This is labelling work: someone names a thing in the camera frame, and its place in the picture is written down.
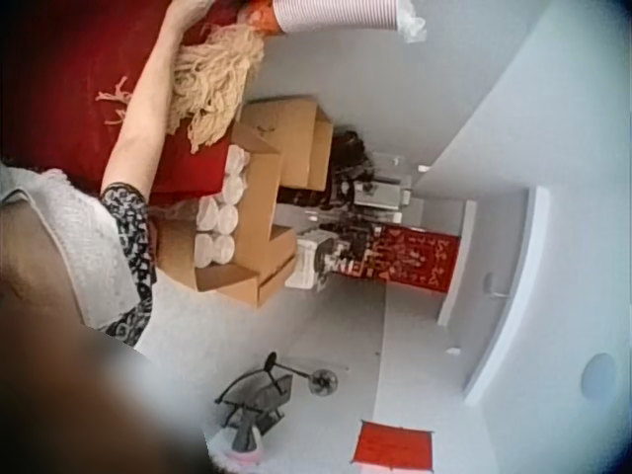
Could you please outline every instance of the pink object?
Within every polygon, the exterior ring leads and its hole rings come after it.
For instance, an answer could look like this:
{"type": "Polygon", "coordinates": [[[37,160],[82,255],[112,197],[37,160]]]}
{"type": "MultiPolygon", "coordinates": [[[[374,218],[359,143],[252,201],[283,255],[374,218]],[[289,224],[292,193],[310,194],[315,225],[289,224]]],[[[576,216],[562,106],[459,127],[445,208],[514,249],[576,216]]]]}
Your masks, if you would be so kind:
{"type": "Polygon", "coordinates": [[[398,28],[398,0],[275,0],[273,5],[278,24],[286,33],[325,28],[398,28]]]}

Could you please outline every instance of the hand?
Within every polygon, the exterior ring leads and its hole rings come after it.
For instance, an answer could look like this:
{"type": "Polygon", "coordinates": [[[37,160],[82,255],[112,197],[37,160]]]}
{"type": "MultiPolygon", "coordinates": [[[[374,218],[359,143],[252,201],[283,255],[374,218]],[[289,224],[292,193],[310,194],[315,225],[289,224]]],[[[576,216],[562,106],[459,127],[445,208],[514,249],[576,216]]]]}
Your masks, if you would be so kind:
{"type": "Polygon", "coordinates": [[[167,9],[165,24],[184,33],[201,20],[215,0],[173,0],[167,9]]]}

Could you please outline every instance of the red tablecloth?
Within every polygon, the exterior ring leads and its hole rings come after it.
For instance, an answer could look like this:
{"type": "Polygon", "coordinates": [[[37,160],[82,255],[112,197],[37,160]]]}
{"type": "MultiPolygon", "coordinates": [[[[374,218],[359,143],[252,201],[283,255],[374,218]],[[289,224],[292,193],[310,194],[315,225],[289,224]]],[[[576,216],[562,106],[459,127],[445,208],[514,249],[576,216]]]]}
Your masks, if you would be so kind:
{"type": "MultiPolygon", "coordinates": [[[[49,0],[12,19],[3,44],[2,154],[40,168],[60,168],[97,191],[120,125],[117,104],[95,102],[122,76],[131,91],[170,0],[49,0]]],[[[201,23],[234,23],[220,0],[201,23]]],[[[201,27],[185,43],[200,42],[201,27]]],[[[191,155],[186,129],[168,136],[152,195],[171,203],[221,190],[229,137],[191,155]]]]}

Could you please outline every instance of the open cardboard box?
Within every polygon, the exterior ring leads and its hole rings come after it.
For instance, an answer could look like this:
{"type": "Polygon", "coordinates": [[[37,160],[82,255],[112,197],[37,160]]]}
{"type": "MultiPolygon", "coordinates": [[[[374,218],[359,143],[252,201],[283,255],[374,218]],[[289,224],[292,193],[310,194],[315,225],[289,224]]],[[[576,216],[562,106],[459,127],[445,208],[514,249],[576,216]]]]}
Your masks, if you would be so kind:
{"type": "Polygon", "coordinates": [[[251,153],[248,189],[239,209],[233,263],[196,269],[196,223],[161,220],[158,268],[197,291],[219,291],[250,306],[261,307],[283,287],[296,263],[296,235],[273,225],[282,158],[254,129],[235,122],[232,142],[251,153]]]}
{"type": "Polygon", "coordinates": [[[241,121],[280,153],[282,186],[325,191],[334,126],[314,99],[254,102],[242,109],[241,121]]]}

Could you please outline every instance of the black and white patterned sleeve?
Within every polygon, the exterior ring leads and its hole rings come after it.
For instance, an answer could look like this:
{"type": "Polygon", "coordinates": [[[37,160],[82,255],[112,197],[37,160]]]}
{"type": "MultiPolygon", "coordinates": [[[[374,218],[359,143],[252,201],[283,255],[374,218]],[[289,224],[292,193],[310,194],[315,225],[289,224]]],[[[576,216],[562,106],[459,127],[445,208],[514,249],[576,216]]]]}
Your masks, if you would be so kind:
{"type": "Polygon", "coordinates": [[[136,307],[120,315],[115,323],[101,328],[101,331],[134,347],[149,323],[153,306],[152,286],[156,282],[147,203],[136,188],[123,183],[109,185],[101,194],[101,203],[117,222],[120,244],[140,297],[136,307]]]}

